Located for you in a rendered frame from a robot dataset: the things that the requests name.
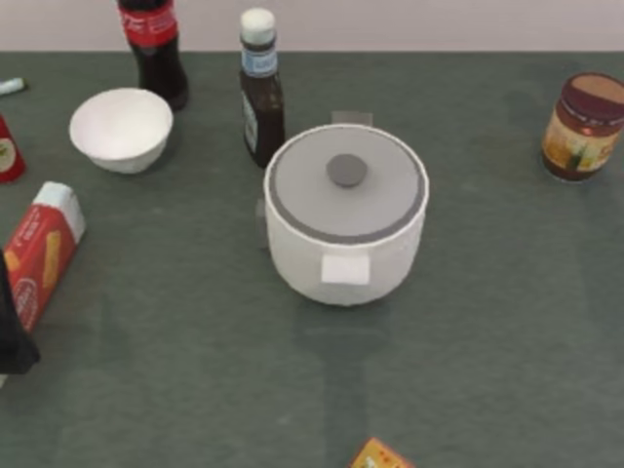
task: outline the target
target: orange box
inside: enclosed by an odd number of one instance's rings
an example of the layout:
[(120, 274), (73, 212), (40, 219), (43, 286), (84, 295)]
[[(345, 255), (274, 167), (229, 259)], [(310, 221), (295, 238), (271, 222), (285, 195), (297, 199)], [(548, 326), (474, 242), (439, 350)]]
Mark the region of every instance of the orange box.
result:
[(376, 438), (370, 438), (349, 468), (416, 468)]
[(5, 298), (4, 307), (15, 311), (3, 310), (2, 320), (11, 323), (12, 314), (17, 314), (22, 331), (0, 336), (0, 373), (25, 373), (38, 361), (36, 348), (34, 352), (30, 350), (30, 362), (24, 361), (20, 348), (34, 345), (26, 342), (29, 338), (22, 332), (29, 335), (43, 315), (85, 228), (73, 190), (60, 183), (46, 182), (4, 249), (11, 294), (3, 292), (3, 295), (13, 298), (13, 301)]

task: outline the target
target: dark green table surface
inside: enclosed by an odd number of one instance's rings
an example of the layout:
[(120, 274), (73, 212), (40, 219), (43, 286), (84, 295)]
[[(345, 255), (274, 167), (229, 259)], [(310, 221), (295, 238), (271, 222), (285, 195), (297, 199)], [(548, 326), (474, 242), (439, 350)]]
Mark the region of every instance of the dark green table surface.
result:
[(431, 203), (394, 293), (339, 311), (256, 247), (262, 173), (242, 142), (239, 59), (187, 55), (192, 101), (147, 174), (71, 145), (72, 111), (132, 86), (129, 54), (0, 55), (29, 171), (0, 187), (8, 239), (45, 180), (89, 232), (0, 392), (7, 468), (344, 467), (377, 436), (422, 468), (624, 466), (624, 158), (581, 185), (539, 141), (564, 79), (624, 55), (282, 54), (289, 134), (332, 110), (424, 161)]

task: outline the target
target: white bowl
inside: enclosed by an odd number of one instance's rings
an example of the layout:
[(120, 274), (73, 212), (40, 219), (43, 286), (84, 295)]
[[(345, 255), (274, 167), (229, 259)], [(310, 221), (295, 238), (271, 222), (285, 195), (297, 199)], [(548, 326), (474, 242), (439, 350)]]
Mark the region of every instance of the white bowl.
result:
[(136, 174), (163, 153), (173, 124), (164, 99), (146, 90), (119, 88), (83, 102), (71, 117), (69, 136), (101, 168)]

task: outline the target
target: bottle neck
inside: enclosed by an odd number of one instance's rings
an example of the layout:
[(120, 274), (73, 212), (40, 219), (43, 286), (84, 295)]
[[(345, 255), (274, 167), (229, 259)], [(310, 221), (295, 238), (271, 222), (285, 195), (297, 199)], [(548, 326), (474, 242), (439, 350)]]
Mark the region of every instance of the bottle neck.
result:
[(277, 73), (278, 61), (275, 41), (262, 46), (243, 42), (243, 71), (252, 78), (268, 78)]

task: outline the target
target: cooking pot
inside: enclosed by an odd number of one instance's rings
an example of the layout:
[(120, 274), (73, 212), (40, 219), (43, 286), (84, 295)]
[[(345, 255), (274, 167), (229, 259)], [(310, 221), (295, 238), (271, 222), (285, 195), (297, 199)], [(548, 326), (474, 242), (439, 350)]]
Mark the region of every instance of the cooking pot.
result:
[(361, 119), (334, 116), (293, 137), (264, 177), (260, 210), (275, 267), (326, 304), (370, 302), (405, 280), (429, 199), (414, 151)]

